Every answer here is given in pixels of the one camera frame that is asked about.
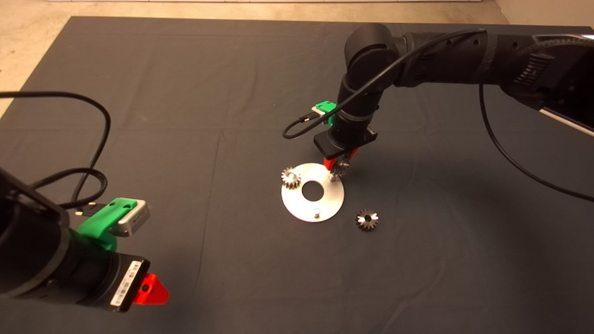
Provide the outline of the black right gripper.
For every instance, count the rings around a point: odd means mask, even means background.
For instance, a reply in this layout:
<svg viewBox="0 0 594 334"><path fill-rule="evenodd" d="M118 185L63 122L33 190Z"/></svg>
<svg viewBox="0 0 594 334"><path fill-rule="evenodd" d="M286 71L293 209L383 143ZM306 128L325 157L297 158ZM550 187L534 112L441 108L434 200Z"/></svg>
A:
<svg viewBox="0 0 594 334"><path fill-rule="evenodd" d="M332 126L314 136L314 144L324 157L324 167L327 171L333 169L335 158L345 154L346 161L351 161L358 148L377 139L377 131L370 127L373 117L374 114L335 114L332 116Z"/></svg>

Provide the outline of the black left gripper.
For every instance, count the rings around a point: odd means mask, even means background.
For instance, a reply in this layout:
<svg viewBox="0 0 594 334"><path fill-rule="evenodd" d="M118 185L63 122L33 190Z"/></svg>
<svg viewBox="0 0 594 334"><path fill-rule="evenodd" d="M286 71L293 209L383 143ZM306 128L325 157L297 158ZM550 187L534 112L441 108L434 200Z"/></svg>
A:
<svg viewBox="0 0 594 334"><path fill-rule="evenodd" d="M161 306L169 290L155 274L147 274L144 257L95 250L67 255L56 272L56 303L76 304L126 313L138 291L141 306Z"/></svg>

